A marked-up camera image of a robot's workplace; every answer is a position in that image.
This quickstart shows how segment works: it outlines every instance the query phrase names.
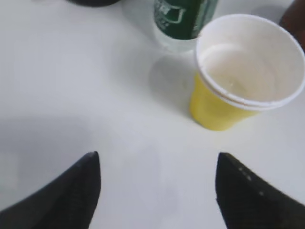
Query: white paper cup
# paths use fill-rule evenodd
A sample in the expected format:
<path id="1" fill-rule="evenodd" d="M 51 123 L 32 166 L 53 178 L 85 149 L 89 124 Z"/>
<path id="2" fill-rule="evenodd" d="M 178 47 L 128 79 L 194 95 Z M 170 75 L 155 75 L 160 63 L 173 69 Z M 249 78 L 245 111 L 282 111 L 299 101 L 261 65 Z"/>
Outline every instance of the white paper cup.
<path id="1" fill-rule="evenodd" d="M 196 61 L 200 73 L 200 81 L 196 82 L 235 110 L 231 114 L 226 107 L 225 116 L 222 105 L 215 104 L 217 109 L 207 106 L 206 95 L 198 87 L 192 96 L 197 102 L 191 101 L 191 113 L 204 126 L 213 116 L 215 122 L 221 117 L 219 121 L 224 125 L 215 129 L 226 129 L 253 112 L 284 106 L 305 86 L 305 55 L 301 46 L 277 24 L 254 15 L 227 15 L 207 24 L 198 37 Z M 199 107 L 198 101 L 205 109 Z M 200 117 L 198 111 L 208 112 L 207 107 L 213 107 L 214 114 L 209 114 L 210 120 L 205 121 L 202 117 L 206 115 Z M 240 118 L 234 117 L 239 116 L 236 108 L 244 112 Z"/>

